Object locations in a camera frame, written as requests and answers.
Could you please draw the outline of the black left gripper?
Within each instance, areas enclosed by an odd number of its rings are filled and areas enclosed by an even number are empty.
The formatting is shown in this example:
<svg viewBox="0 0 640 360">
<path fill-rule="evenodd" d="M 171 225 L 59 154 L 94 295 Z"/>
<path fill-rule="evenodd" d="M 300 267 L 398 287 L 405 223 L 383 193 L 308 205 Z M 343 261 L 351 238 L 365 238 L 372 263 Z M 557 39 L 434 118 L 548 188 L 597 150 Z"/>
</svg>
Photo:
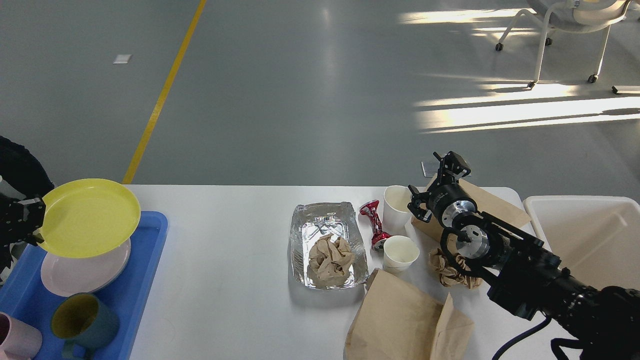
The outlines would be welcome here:
<svg viewBox="0 0 640 360">
<path fill-rule="evenodd" d="M 38 247 L 44 242 L 39 230 L 43 226 L 46 204 L 41 197 L 23 199 L 0 195 L 0 270 L 13 262 L 10 244 L 25 242 Z"/>
</svg>

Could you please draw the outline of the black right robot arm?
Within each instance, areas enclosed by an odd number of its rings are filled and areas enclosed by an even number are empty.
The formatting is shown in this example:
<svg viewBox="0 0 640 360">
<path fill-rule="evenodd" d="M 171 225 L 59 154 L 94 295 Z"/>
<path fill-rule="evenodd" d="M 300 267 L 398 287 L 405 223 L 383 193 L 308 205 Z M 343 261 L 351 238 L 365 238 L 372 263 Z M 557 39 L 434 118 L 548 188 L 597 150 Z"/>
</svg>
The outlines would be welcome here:
<svg viewBox="0 0 640 360">
<path fill-rule="evenodd" d="M 498 360 L 518 342 L 556 321 L 570 338 L 553 338 L 551 352 L 566 360 L 564 349 L 581 350 L 581 360 L 637 360 L 640 355 L 639 292 L 609 285 L 596 289 L 574 278 L 543 240 L 480 211 L 461 185 L 471 173 L 464 158 L 434 152 L 438 170 L 425 190 L 409 185 L 407 209 L 423 223 L 442 228 L 439 249 L 459 275 L 489 284 L 487 296 L 510 314 L 544 321 L 501 346 Z"/>
</svg>

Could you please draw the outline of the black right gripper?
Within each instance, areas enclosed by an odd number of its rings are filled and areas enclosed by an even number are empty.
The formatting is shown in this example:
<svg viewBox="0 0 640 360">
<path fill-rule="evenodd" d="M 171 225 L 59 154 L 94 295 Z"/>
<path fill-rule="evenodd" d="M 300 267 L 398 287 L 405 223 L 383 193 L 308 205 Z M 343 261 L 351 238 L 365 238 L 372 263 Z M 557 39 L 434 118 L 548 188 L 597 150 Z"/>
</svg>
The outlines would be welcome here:
<svg viewBox="0 0 640 360">
<path fill-rule="evenodd" d="M 407 209 L 423 223 L 438 221 L 440 224 L 452 224 L 454 219 L 466 212 L 466 192 L 458 184 L 471 174 L 471 167 L 459 153 L 449 151 L 445 155 L 433 153 L 438 160 L 438 171 L 434 185 L 423 191 L 414 185 L 408 185 L 410 201 Z"/>
</svg>

